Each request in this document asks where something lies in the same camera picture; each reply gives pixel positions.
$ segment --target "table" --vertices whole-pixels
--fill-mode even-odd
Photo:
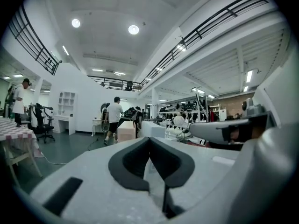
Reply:
[[[101,119],[93,119],[93,131],[92,131],[92,137],[95,135],[95,127],[102,124]]]
[[[36,136],[32,130],[25,126],[17,128],[14,121],[8,118],[0,118],[0,142],[5,149],[7,164],[17,186],[20,185],[14,173],[13,165],[23,159],[30,158],[38,175],[43,176],[34,160],[33,151],[42,153],[39,147],[36,147]],[[19,155],[11,158],[10,153],[15,154],[17,151]]]

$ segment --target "person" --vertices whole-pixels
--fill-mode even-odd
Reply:
[[[30,84],[29,79],[24,79],[22,84],[19,84],[16,86],[14,90],[14,121],[17,123],[17,127],[21,127],[21,114],[24,113],[24,104],[23,104],[23,98],[24,98],[24,90],[28,88]]]
[[[117,141],[117,126],[118,121],[120,121],[121,114],[123,113],[122,106],[120,105],[121,98],[115,97],[114,103],[111,104],[107,108],[107,113],[105,116],[104,123],[108,122],[109,118],[109,131],[107,133],[107,137],[104,139],[104,144],[107,145],[107,142],[109,140],[109,137],[114,133],[115,141]]]
[[[138,107],[138,106],[135,107],[135,110],[137,111],[137,116],[136,116],[136,119],[133,121],[135,123],[135,137],[137,139],[138,138],[137,137],[138,130],[141,129],[143,112],[141,112],[140,107]]]
[[[146,119],[146,112],[142,109],[142,120]]]
[[[5,98],[5,103],[4,103],[4,112],[3,112],[3,117],[4,118],[10,118],[10,113],[11,113],[11,107],[13,104],[13,97],[14,97],[14,93],[13,93],[13,85],[8,89],[7,91],[7,95]]]

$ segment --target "gray floor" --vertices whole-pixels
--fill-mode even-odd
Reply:
[[[54,133],[53,136],[56,140],[55,142],[48,138],[46,144],[42,140],[38,142],[42,153],[53,163],[68,163],[80,154],[88,151],[88,148],[93,150],[104,147],[103,134],[97,134],[92,137],[91,134],[86,133],[75,133],[71,136],[68,133]],[[113,143],[113,139],[110,138],[108,144],[112,145]],[[45,158],[36,158],[36,163],[44,178],[63,167],[63,165],[50,164]],[[15,172],[21,188],[27,193],[30,193],[42,180],[37,175],[30,159],[21,161],[19,166],[15,168]]]

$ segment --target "cap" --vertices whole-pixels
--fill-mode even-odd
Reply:
[[[28,83],[28,85],[31,85],[31,84],[30,84],[30,81],[29,81],[29,79],[28,79],[28,78],[25,78],[25,79],[23,80],[23,82],[27,82],[27,83]]]

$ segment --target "black office chair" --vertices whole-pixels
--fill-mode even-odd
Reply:
[[[44,125],[43,124],[43,119],[44,117],[42,116],[42,109],[43,107],[37,103],[35,105],[35,112],[32,110],[34,116],[36,117],[37,119],[37,127],[32,127],[31,125],[28,126],[29,129],[33,130],[33,132],[35,134],[43,134],[42,136],[39,136],[39,137],[36,137],[37,140],[39,141],[40,138],[43,138],[43,142],[44,143],[47,143],[46,142],[46,138],[50,138],[50,139],[53,139],[54,142],[55,142],[55,138],[53,137],[52,134],[49,134],[49,131],[54,129],[54,126],[51,126],[50,125],[50,122],[53,120],[53,119],[49,119],[49,124],[48,125]]]

